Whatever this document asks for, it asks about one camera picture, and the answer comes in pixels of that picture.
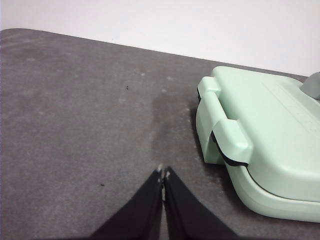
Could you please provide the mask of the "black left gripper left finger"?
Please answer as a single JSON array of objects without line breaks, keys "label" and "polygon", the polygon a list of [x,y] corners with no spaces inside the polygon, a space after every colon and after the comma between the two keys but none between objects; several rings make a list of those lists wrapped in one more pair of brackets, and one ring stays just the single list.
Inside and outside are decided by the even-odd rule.
[{"label": "black left gripper left finger", "polygon": [[163,165],[91,236],[92,240],[158,240],[163,209]]}]

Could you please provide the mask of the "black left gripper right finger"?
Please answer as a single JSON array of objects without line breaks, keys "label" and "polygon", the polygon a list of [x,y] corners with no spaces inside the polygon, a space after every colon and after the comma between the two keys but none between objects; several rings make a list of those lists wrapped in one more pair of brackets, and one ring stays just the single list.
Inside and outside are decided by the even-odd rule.
[{"label": "black left gripper right finger", "polygon": [[167,229],[171,240],[235,240],[238,235],[208,210],[167,167],[163,178]]}]

